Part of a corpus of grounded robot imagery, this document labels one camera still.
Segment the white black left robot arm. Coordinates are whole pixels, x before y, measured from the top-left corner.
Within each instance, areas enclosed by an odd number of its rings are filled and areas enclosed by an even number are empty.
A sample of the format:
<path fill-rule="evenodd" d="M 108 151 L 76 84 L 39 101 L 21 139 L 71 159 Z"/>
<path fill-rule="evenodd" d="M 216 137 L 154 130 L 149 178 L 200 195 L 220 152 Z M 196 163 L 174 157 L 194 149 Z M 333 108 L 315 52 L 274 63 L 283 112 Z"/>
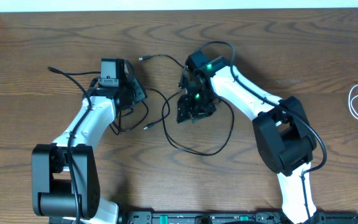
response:
<path fill-rule="evenodd" d="M 102 198 L 94 153 L 116 117 L 147 95 L 130 61 L 103 58 L 88 88 L 78 84 L 82 106 L 66 130 L 32 151 L 32 208 L 61 223 L 117 223 L 119 207 Z"/>

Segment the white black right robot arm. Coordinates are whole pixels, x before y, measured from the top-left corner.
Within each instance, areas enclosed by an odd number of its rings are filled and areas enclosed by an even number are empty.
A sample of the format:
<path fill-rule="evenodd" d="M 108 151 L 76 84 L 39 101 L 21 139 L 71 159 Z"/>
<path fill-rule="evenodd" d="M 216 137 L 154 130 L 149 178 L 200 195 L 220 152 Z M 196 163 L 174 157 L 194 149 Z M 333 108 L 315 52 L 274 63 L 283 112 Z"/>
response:
<path fill-rule="evenodd" d="M 318 211 L 310 187 L 312 152 L 316 140 L 300 101 L 282 99 L 246 79 L 224 57 L 210 60 L 201 50 L 185 61 L 190 76 L 179 86 L 186 93 L 178 100 L 177 122 L 210 117 L 221 97 L 251 121 L 257 150 L 265 165 L 277 175 L 282 193 L 282 212 L 292 223 L 317 223 Z"/>

